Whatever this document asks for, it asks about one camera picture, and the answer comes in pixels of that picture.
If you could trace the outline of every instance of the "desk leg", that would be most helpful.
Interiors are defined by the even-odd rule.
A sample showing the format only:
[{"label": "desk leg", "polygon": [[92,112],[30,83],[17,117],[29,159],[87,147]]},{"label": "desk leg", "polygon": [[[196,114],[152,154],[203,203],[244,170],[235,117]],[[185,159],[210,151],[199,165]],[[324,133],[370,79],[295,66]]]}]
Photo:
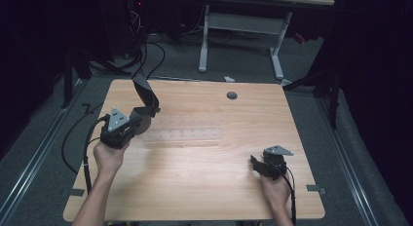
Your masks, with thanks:
[{"label": "desk leg", "polygon": [[282,46],[282,40],[285,36],[285,32],[288,29],[289,21],[291,20],[292,13],[289,12],[286,14],[285,19],[283,20],[282,27],[279,34],[279,39],[277,40],[275,48],[270,49],[271,60],[273,61],[274,71],[276,72],[276,78],[279,80],[283,79],[282,66],[280,65],[279,60],[279,51]]},{"label": "desk leg", "polygon": [[204,39],[201,46],[200,68],[199,71],[207,72],[207,32],[209,26],[209,5],[206,5],[206,14],[204,18]]}]

